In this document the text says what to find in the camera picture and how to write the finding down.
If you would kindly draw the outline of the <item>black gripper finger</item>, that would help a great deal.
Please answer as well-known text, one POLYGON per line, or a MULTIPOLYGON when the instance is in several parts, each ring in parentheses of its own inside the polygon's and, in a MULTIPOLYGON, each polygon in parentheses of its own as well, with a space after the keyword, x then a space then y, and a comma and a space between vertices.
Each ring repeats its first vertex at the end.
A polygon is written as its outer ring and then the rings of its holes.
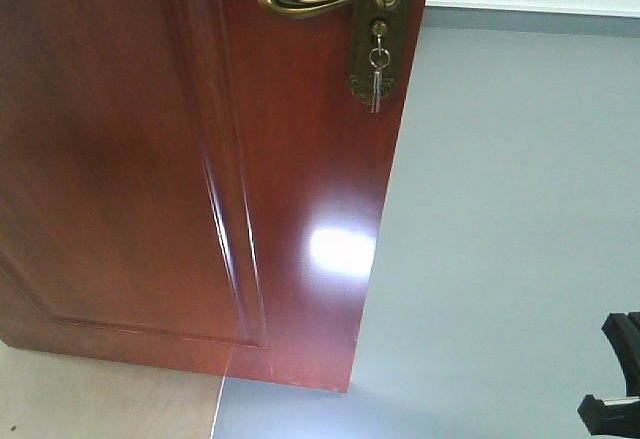
POLYGON ((591 435, 639 435, 638 396, 603 400, 586 395, 577 412, 591 435))
POLYGON ((620 364, 627 395, 639 394, 639 312, 610 313, 601 327, 620 364))

